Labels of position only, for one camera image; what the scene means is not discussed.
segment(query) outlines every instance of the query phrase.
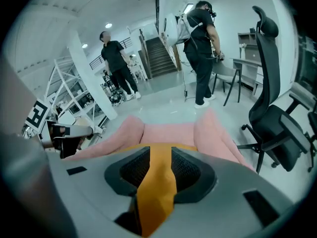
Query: pink cushion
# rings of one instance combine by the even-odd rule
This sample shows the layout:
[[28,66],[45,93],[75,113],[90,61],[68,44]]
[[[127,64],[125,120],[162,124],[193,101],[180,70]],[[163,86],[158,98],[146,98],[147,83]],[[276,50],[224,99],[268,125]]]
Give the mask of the pink cushion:
[[195,122],[194,142],[201,153],[234,161],[253,170],[211,109]]
[[146,124],[141,144],[179,143],[189,146],[194,144],[194,124]]
[[95,158],[107,155],[140,143],[144,131],[144,123],[137,117],[128,116],[120,128],[108,139],[90,146],[66,160]]

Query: white backpack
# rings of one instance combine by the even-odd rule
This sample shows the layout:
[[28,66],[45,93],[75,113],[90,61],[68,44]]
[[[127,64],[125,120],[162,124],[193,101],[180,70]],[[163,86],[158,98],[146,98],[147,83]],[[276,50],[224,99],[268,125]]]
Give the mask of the white backpack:
[[190,39],[192,32],[202,25],[203,23],[200,23],[195,27],[191,27],[186,14],[180,15],[177,20],[176,16],[170,13],[164,22],[164,35],[167,44],[173,46],[186,42]]

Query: floor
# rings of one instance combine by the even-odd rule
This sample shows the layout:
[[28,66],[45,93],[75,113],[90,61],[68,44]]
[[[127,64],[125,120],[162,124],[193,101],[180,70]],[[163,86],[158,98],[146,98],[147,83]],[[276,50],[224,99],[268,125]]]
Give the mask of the floor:
[[[138,84],[140,92],[143,94],[142,98],[115,107],[118,117],[106,123],[102,139],[98,138],[91,143],[107,139],[120,127],[128,115],[137,116],[145,123],[194,122],[204,113],[204,109],[194,109],[195,98],[191,97],[195,96],[195,82],[186,85],[190,99],[184,101],[184,85],[182,85],[181,75],[180,72],[175,72],[173,75],[172,73],[163,75],[149,82]],[[248,131],[241,130],[241,125],[249,122],[248,112],[254,104],[250,99],[250,94],[249,90],[242,88],[241,100],[240,103],[237,103],[238,90],[237,87],[234,87],[226,107],[223,107],[226,94],[223,93],[222,86],[218,82],[215,90],[216,99],[211,102],[211,108],[216,112],[218,119],[237,145],[255,143]],[[285,94],[275,102],[275,105],[285,110],[291,101],[291,98]],[[299,122],[304,131],[311,133],[306,113],[307,111],[304,108],[298,107],[292,113],[292,117]],[[241,150],[241,153],[246,161],[255,168],[258,155],[252,150]],[[317,170],[314,168],[311,173],[307,172],[310,165],[309,154],[302,154],[291,172],[286,172],[281,165],[273,169],[271,167],[272,162],[272,159],[265,155],[260,176],[279,188],[293,202],[305,197]]]

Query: headrest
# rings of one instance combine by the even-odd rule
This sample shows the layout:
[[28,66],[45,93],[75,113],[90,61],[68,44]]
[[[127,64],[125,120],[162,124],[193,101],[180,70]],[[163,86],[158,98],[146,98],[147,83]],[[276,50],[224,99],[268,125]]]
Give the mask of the headrest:
[[269,37],[276,38],[278,36],[278,27],[276,23],[266,16],[265,12],[257,6],[253,6],[252,9],[260,16],[260,30]]

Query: ceiling light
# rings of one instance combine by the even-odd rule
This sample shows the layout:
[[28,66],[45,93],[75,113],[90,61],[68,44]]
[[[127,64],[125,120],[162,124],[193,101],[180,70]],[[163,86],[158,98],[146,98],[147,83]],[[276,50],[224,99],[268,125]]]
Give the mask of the ceiling light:
[[192,4],[192,3],[187,4],[187,5],[186,5],[186,8],[185,8],[184,11],[183,11],[183,13],[187,14],[187,13],[191,10],[191,8],[192,8],[193,6],[194,6],[194,4]]

